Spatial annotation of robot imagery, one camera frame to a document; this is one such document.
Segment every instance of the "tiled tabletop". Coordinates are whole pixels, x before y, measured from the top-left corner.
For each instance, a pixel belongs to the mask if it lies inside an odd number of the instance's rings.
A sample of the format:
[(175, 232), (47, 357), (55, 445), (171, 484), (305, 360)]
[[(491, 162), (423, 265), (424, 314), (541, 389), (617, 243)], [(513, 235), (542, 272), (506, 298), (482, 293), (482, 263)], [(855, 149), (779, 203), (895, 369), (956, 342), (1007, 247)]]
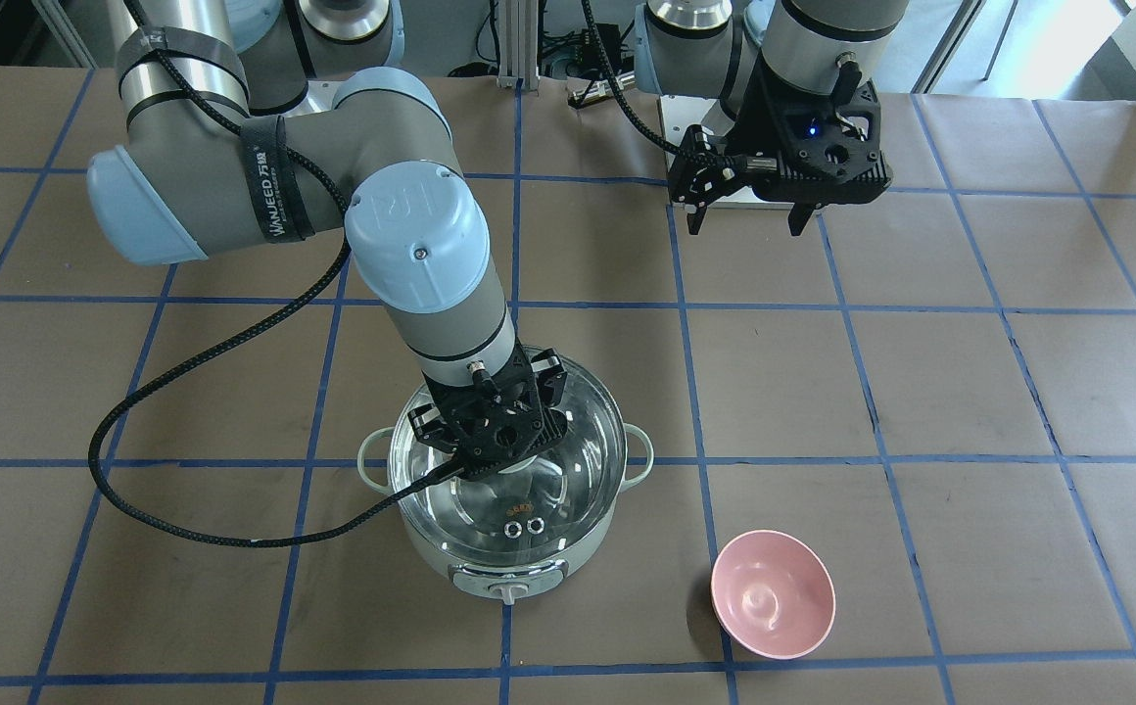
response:
[[(433, 573), (395, 513), (235, 551), (99, 502), (103, 412), (298, 295), (339, 233), (125, 263), (84, 195), (124, 139), (110, 73), (0, 68), (0, 704), (1135, 704), (1135, 108), (886, 95), (876, 203), (800, 238), (712, 210), (691, 237), (613, 106), (429, 87), (521, 337), (654, 438), (599, 554), (506, 609)], [(110, 477), (201, 530), (318, 530), (377, 500), (352, 456), (417, 379), (345, 274), (134, 410)], [(712, 616), (712, 559), (751, 528), (834, 576), (805, 658)]]

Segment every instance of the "bowl rim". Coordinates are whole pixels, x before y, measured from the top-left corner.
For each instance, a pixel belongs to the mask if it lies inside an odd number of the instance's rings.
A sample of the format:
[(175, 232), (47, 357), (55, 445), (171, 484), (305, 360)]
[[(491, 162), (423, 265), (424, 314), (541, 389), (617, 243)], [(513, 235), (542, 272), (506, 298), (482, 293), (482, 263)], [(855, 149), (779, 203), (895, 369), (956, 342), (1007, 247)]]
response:
[[(807, 647), (805, 651), (803, 652), (769, 653), (766, 652), (763, 648), (752, 646), (746, 641), (746, 639), (743, 639), (742, 637), (738, 637), (738, 635), (734, 633), (734, 630), (729, 629), (728, 620), (726, 620), (725, 616), (721, 615), (720, 603), (724, 602), (724, 596), (721, 596), (719, 590), (716, 589), (717, 576), (720, 574), (720, 557), (725, 556), (730, 545), (737, 544), (740, 539), (755, 535), (771, 535), (776, 537), (782, 537), (783, 539), (791, 539), (792, 542), (795, 542), (795, 544), (800, 545), (800, 547), (802, 547), (802, 549), (809, 553), (811, 557), (816, 559), (816, 565), (820, 566), (820, 570), (825, 573), (825, 580), (828, 580), (828, 596), (830, 596), (832, 599), (830, 610), (828, 611), (828, 624), (825, 624), (825, 633), (820, 635), (820, 638), (816, 639), (816, 643), (810, 647)], [(733, 539), (729, 539), (728, 544), (725, 544), (725, 548), (720, 548), (719, 552), (716, 553), (716, 561), (712, 563), (711, 594), (712, 594), (712, 611), (716, 612), (716, 621), (720, 622), (720, 627), (724, 628), (725, 631), (728, 632), (730, 637), (736, 639), (738, 644), (742, 644), (742, 646), (746, 647), (749, 652), (754, 652), (759, 656), (765, 656), (765, 658), (788, 661), (792, 658), (800, 658), (802, 656), (809, 655), (809, 653), (815, 652), (816, 648), (819, 648), (820, 645), (825, 643), (825, 639), (828, 638), (828, 632), (832, 632), (832, 630), (834, 629), (834, 622), (837, 620), (837, 588), (834, 587), (834, 577), (832, 574), (828, 574), (828, 568), (825, 566), (825, 562), (821, 561), (818, 553), (811, 549), (809, 545), (804, 544), (804, 542), (800, 540), (797, 537), (788, 535), (788, 532), (783, 530), (747, 530), (740, 532), (740, 535), (734, 536)]]

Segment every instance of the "white mounting plate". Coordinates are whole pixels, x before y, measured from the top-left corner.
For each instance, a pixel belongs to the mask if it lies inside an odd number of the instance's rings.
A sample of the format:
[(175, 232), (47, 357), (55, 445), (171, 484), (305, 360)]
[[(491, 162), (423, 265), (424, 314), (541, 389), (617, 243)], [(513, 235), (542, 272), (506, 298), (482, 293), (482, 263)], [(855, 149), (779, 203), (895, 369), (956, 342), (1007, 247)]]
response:
[[(663, 139), (674, 144), (680, 144), (685, 135), (685, 128), (690, 125), (702, 125), (703, 116), (708, 109), (716, 103), (716, 100), (708, 98), (693, 98), (690, 95), (661, 95), (659, 96), (659, 125), (663, 128)], [(671, 167), (674, 156), (666, 154), (668, 167)], [(711, 204), (712, 209), (755, 209), (755, 210), (790, 210), (790, 203), (774, 203), (761, 201), (751, 187), (740, 188), (733, 195), (726, 195), (720, 201)]]

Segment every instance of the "small plastic bowl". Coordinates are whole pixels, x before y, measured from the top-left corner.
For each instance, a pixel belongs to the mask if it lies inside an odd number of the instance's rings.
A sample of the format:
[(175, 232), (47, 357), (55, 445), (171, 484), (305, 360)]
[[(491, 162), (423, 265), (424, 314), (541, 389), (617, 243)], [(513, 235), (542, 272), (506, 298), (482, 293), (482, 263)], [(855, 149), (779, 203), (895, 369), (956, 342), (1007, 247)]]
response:
[(815, 651), (834, 626), (837, 598), (825, 563), (778, 530), (743, 532), (712, 566), (712, 607), (730, 637), (766, 658)]

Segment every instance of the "black velcro strap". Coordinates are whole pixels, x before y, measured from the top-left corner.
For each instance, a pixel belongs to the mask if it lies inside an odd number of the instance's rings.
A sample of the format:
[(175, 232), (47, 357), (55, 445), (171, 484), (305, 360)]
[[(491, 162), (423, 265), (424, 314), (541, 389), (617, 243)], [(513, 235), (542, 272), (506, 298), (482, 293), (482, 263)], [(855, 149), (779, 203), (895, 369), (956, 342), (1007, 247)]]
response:
[(728, 107), (728, 98), (734, 93), (734, 84), (737, 82), (738, 62), (742, 62), (742, 22), (738, 18), (734, 18), (734, 44), (729, 48), (728, 52), (728, 70), (725, 72), (725, 89), (720, 90), (720, 110), (730, 120), (737, 119), (737, 116), (733, 115), (733, 109)]
[(250, 117), (242, 124), (242, 166), (264, 240), (295, 242), (315, 235), (285, 148), (285, 117)]
[(237, 52), (223, 41), (200, 32), (191, 32), (189, 28), (177, 26), (143, 26), (139, 27), (124, 44), (119, 52), (116, 52), (116, 73), (120, 82), (139, 64), (152, 60), (156, 49), (173, 54), (173, 57), (189, 57), (200, 59), (211, 64), (211, 66), (224, 68), (229, 75), (236, 77), (242, 84), (243, 92), (250, 98), (250, 90), (245, 83), (245, 69), (237, 58)]

